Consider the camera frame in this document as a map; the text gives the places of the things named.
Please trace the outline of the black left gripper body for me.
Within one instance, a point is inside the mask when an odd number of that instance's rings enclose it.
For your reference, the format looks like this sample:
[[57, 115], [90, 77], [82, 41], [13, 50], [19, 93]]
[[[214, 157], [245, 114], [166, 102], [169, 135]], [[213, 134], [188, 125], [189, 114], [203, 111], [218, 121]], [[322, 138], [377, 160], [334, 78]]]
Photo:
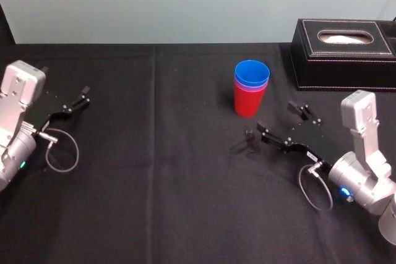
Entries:
[[71, 114], [72, 107], [64, 98], [52, 92], [44, 92], [27, 107], [24, 116], [24, 131], [30, 134], [44, 132], [51, 121], [68, 117]]

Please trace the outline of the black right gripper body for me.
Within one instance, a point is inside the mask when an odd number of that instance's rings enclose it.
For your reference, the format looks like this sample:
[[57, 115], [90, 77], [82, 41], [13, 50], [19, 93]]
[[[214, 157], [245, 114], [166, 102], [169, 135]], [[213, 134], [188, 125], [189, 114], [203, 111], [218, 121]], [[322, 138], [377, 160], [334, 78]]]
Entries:
[[348, 152], [347, 149], [327, 138], [321, 125], [313, 121], [304, 121], [291, 129], [283, 151], [302, 153], [315, 163], [321, 162], [325, 167], [332, 167]]

